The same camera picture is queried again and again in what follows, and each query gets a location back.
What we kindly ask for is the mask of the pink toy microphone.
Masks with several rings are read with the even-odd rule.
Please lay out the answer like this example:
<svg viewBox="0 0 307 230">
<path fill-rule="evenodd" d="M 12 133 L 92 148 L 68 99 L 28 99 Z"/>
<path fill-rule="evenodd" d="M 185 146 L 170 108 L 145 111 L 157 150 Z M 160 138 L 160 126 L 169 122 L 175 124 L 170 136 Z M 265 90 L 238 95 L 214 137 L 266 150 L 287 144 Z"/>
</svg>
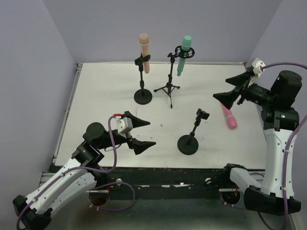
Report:
<svg viewBox="0 0 307 230">
<path fill-rule="evenodd" d="M 233 130 L 237 128 L 237 121 L 235 117 L 233 116 L 232 112 L 227 109 L 224 105 L 221 104 L 221 108 L 225 117 L 225 121 L 228 125 L 228 127 Z"/>
</svg>

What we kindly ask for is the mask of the black round-base clip stand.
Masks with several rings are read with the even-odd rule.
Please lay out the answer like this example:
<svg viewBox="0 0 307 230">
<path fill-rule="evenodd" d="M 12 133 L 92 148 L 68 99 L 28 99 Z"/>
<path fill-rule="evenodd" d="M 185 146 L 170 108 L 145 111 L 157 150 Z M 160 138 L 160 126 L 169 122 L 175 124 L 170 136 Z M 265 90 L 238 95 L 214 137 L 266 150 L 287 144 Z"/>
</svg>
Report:
<svg viewBox="0 0 307 230">
<path fill-rule="evenodd" d="M 152 93 L 148 89 L 144 88 L 144 80 L 143 80 L 143 71 L 144 71 L 143 64 L 145 61 L 149 61 L 150 58 L 151 55 L 146 55 L 145 57 L 143 57 L 141 54 L 139 58 L 134 60 L 134 63 L 136 66 L 138 66 L 140 72 L 140 89 L 135 92 L 134 101 L 140 105 L 145 105 L 150 103 L 153 98 Z"/>
</svg>

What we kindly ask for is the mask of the black tripod shock-mount stand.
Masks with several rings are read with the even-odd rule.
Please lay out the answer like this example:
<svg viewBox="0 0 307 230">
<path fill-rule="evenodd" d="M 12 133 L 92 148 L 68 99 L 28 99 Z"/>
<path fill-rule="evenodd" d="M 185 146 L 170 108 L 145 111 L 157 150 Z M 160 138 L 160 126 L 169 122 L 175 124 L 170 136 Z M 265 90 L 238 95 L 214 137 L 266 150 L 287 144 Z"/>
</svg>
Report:
<svg viewBox="0 0 307 230">
<path fill-rule="evenodd" d="M 158 92 L 158 91 L 162 90 L 162 91 L 164 91 L 167 94 L 167 96 L 170 98 L 170 108 L 173 108 L 172 96 L 171 96 L 172 91 L 174 89 L 180 89 L 180 86 L 173 85 L 173 83 L 172 83 L 172 80 L 173 80 L 173 66 L 174 66 L 176 58 L 179 57 L 180 48 L 181 48 L 181 46 L 177 46 L 175 48 L 175 52 L 174 53 L 169 53 L 167 55 L 167 57 L 170 58 L 170 63 L 171 63 L 170 72 L 168 74 L 168 82 L 165 84 L 165 86 L 160 87 L 158 89 L 154 89 L 154 92 Z M 190 50 L 189 50 L 189 54 L 187 55 L 186 59 L 192 58 L 192 57 L 194 57 L 194 55 L 195 55 L 195 51 L 191 47 Z"/>
</svg>

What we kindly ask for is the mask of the green toy microphone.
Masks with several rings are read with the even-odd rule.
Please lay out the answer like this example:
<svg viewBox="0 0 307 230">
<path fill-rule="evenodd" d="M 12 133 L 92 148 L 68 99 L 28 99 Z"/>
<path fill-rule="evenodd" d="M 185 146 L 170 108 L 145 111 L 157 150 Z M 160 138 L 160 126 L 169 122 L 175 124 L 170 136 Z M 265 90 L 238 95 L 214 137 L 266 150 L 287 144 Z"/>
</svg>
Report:
<svg viewBox="0 0 307 230">
<path fill-rule="evenodd" d="M 186 57 L 189 54 L 189 50 L 191 48 L 191 43 L 192 43 L 192 37 L 189 35 L 184 36 L 182 43 L 181 43 L 180 52 L 179 52 L 177 76 L 181 76 L 181 73 L 183 72 Z"/>
</svg>

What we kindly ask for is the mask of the beige microphone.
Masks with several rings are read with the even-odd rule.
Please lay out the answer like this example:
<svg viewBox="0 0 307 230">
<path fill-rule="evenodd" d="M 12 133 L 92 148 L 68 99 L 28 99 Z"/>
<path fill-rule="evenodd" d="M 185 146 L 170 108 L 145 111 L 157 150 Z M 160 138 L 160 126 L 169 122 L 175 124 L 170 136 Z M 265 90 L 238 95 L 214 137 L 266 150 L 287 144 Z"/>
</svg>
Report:
<svg viewBox="0 0 307 230">
<path fill-rule="evenodd" d="M 139 44 L 141 46 L 142 57 L 143 59 L 145 59 L 145 57 L 150 54 L 150 49 L 149 49 L 150 38 L 148 34 L 141 34 L 139 36 Z M 144 68 L 145 74 L 148 74 L 150 71 L 149 60 L 143 62 L 143 68 Z"/>
</svg>

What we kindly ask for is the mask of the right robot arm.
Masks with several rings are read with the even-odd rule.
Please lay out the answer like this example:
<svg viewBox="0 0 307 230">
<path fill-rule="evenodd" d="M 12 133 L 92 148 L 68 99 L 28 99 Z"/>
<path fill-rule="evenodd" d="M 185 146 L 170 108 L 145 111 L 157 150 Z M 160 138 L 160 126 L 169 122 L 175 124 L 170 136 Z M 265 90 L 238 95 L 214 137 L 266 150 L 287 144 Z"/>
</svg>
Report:
<svg viewBox="0 0 307 230">
<path fill-rule="evenodd" d="M 295 200 L 292 187 L 292 152 L 299 114 L 292 107 L 302 87 L 299 74 L 283 70 L 270 89 L 252 82 L 252 72 L 246 71 L 225 81 L 234 85 L 229 92 L 213 97 L 227 109 L 233 103 L 250 101 L 262 107 L 263 133 L 266 140 L 266 166 L 262 183 L 256 181 L 241 165 L 227 164 L 229 180 L 244 194 L 245 208 L 251 211 L 281 216 L 299 212 L 301 202 Z"/>
</svg>

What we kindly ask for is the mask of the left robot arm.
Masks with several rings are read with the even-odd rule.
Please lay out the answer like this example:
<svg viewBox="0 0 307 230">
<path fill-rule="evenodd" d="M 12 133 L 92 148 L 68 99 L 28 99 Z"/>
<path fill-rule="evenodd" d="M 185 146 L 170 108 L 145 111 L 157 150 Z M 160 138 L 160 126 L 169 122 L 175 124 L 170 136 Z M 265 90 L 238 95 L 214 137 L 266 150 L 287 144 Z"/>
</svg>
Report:
<svg viewBox="0 0 307 230">
<path fill-rule="evenodd" d="M 111 125 L 105 128 L 99 122 L 91 123 L 83 134 L 83 142 L 57 173 L 32 193 L 18 195 L 13 200 L 18 230 L 21 224 L 26 230 L 43 230 L 52 216 L 80 193 L 109 186 L 107 175 L 116 169 L 120 145 L 127 144 L 139 155 L 156 144 L 139 141 L 130 134 L 134 128 L 150 125 L 149 121 L 129 111 L 113 114 L 108 119 L 109 124 L 112 119 L 116 120 L 117 129 L 113 130 Z"/>
</svg>

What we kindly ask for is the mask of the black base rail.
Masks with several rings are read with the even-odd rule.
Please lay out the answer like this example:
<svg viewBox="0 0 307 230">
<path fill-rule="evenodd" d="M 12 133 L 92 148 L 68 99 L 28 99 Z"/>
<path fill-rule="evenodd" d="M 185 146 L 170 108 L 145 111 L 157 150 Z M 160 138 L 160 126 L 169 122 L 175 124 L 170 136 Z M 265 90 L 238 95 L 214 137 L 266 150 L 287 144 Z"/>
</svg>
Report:
<svg viewBox="0 0 307 230">
<path fill-rule="evenodd" d="M 227 164 L 222 169 L 117 167 L 108 173 L 107 180 L 109 186 L 88 190 L 90 198 L 218 199 L 220 193 L 228 193 L 233 194 L 233 202 L 237 203 L 240 200 L 237 191 L 243 193 L 250 185 L 261 187 L 247 169 L 235 164 Z"/>
</svg>

